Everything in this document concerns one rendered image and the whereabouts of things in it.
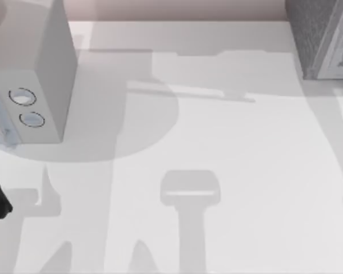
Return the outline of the microwave knob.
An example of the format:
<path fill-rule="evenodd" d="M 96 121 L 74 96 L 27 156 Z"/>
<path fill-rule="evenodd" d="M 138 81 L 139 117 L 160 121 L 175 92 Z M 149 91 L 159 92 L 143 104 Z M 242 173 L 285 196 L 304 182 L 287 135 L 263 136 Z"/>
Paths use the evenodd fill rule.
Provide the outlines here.
<path fill-rule="evenodd" d="M 45 124 L 45 118 L 37 112 L 26 112 L 19 115 L 19 121 L 31 128 L 40 128 Z"/>
<path fill-rule="evenodd" d="M 9 98 L 20 106 L 31 106 L 37 101 L 37 97 L 32 91 L 22 87 L 10 90 Z"/>

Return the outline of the grey cabinet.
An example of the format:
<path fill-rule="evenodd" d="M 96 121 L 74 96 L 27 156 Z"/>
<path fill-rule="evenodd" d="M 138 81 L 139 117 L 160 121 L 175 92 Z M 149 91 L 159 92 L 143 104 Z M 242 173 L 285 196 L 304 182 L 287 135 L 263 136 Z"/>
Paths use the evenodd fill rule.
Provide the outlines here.
<path fill-rule="evenodd" d="M 285 0 L 304 79 L 343 80 L 343 0 Z"/>

